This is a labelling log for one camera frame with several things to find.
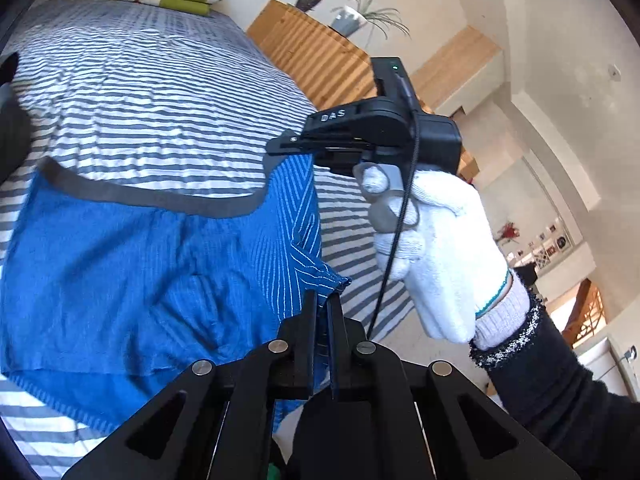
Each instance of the human hand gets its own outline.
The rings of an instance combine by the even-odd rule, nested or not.
[[[376,165],[360,165],[354,174],[372,203],[369,221],[384,270],[401,192],[388,189],[388,177]],[[504,297],[511,274],[472,186],[442,171],[416,171],[390,279],[404,280],[429,336],[454,343],[473,338],[476,318]]]

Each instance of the striped bedsheet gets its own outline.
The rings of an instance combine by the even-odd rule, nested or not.
[[[0,187],[0,272],[37,160],[128,186],[209,197],[264,185],[268,139],[299,130],[312,105],[222,14],[205,18],[106,0],[52,0],[30,10],[7,51],[35,134],[25,164]],[[353,284],[348,316],[368,323],[382,278],[367,204],[354,179],[315,168],[322,254]],[[411,309],[393,283],[374,332]],[[42,478],[59,478],[104,437],[59,416],[0,376],[0,415]]]

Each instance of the black sleeve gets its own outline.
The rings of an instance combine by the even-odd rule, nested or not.
[[[531,302],[512,338],[472,357],[488,368],[507,412],[582,479],[640,478],[640,404],[594,381]]]

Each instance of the striped fabric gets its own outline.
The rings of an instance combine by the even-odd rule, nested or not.
[[[95,180],[238,196],[263,186],[265,142],[299,130],[314,111],[221,14],[53,0],[25,16],[7,50],[20,51],[14,88],[36,133],[27,161],[0,187],[0,258],[45,153]],[[352,278],[342,294],[345,313],[366,324],[382,278],[367,203],[352,178],[321,168],[314,177],[322,256]],[[411,308],[401,283],[392,283],[375,339]],[[0,384],[0,415],[43,478],[59,478],[99,442],[11,382]]]

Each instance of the blue shorts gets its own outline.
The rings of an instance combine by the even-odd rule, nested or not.
[[[118,186],[45,158],[4,264],[0,370],[112,431],[191,362],[241,359],[347,279],[321,261],[310,156],[265,158],[253,195]]]

